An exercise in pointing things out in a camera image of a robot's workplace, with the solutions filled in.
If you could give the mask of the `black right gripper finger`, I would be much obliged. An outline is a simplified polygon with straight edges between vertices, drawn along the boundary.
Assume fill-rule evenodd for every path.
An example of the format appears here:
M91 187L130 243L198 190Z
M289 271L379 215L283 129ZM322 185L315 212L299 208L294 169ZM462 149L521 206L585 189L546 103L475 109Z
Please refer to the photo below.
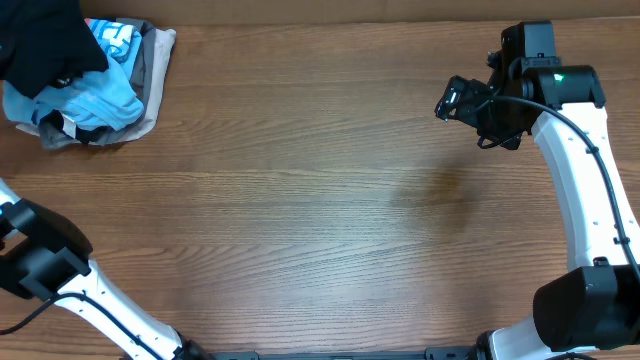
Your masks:
M488 93L488 86L476 79L465 79L455 75L449 79L437 108L448 108L462 100L474 98Z
M444 120L445 122L448 122L449 120L457 120L470 125L472 123L471 115L466 114L463 111L463 108L470 106L472 103L472 99L455 101L451 101L450 99L441 99L437 103L434 113L437 118Z

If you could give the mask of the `black polo shirt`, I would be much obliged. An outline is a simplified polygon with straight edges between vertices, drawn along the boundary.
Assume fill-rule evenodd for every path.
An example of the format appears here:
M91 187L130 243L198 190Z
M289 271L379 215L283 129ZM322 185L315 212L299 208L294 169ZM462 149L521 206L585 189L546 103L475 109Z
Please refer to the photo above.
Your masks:
M21 95L107 68L77 0L1 0L1 79Z

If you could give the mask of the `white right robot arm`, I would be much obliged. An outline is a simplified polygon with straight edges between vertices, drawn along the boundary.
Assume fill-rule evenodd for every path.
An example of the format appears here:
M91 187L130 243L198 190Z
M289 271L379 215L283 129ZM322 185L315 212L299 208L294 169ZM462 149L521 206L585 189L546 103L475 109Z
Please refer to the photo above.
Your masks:
M435 107L473 127L483 149L531 135L549 167L567 237L568 270L540 287L532 313L471 346L429 359L589 359L639 341L639 223L612 154L594 68L566 66L548 21L503 30L487 82L454 76Z

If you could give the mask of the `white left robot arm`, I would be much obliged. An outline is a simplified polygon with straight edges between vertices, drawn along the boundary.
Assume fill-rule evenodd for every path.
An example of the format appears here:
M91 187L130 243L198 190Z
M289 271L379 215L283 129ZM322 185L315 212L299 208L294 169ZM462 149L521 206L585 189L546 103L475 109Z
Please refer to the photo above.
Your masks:
M66 217L1 184L1 239L25 239L1 256L1 288L43 304L1 333L14 333L56 305L83 318L130 359L209 359L211 355L139 307L91 257L87 237Z

